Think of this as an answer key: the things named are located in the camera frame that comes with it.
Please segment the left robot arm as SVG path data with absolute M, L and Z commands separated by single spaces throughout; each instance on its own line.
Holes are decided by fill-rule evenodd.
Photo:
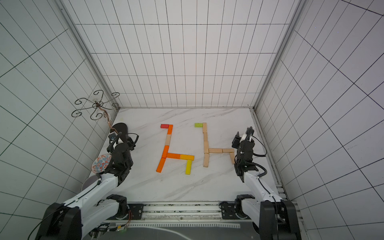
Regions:
M 37 240 L 81 240 L 111 217 L 132 219 L 127 198 L 110 192 L 128 176 L 133 166 L 131 151 L 137 141 L 122 132 L 112 133 L 109 138 L 107 151 L 111 160 L 106 169 L 97 173 L 97 180 L 76 196 L 47 208 L 43 219 L 34 228 Z

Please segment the yellow-green block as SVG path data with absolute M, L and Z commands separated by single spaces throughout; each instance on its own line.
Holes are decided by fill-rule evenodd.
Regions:
M 193 163 L 192 160 L 187 160 L 186 171 L 185 171 L 186 175 L 190 175 L 191 174 L 192 163 Z

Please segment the yellow block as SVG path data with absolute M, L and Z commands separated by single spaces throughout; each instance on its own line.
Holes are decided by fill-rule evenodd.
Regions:
M 181 160 L 193 161 L 195 159 L 192 155 L 180 155 Z

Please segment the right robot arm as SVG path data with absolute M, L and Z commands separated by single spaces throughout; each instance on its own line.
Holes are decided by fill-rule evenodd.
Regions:
M 266 157 L 255 154 L 254 129 L 247 128 L 240 136 L 237 133 L 232 148 L 237 150 L 235 172 L 251 190 L 251 195 L 238 195 L 235 199 L 235 212 L 239 218 L 250 218 L 261 240 L 300 240 L 301 231 L 297 210 L 289 200 L 276 194 L 264 181 L 267 169 L 253 162 L 253 157 Z

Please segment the natural wood block vertical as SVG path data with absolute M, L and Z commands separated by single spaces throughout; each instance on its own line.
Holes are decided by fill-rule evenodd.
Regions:
M 204 163 L 203 163 L 204 168 L 209 167 L 209 161 L 210 161 L 210 154 L 209 153 L 204 154 Z

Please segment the natural wood block small diagonal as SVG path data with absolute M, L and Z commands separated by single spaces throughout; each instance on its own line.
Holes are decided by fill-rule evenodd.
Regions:
M 235 150 L 234 149 L 222 149 L 223 150 L 223 153 L 234 153 Z

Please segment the orange block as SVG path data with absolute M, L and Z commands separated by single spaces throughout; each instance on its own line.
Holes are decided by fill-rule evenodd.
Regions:
M 166 159 L 169 151 L 169 146 L 165 146 L 162 154 L 162 158 Z
M 170 158 L 170 159 L 180 159 L 181 155 L 180 154 L 167 153 L 167 158 Z
M 158 173 L 162 172 L 165 162 L 166 162 L 166 158 L 161 158 L 161 160 L 158 164 L 158 167 L 156 169 L 156 172 L 158 172 Z
M 173 132 L 173 125 L 169 125 L 168 127 L 168 135 L 171 135 Z

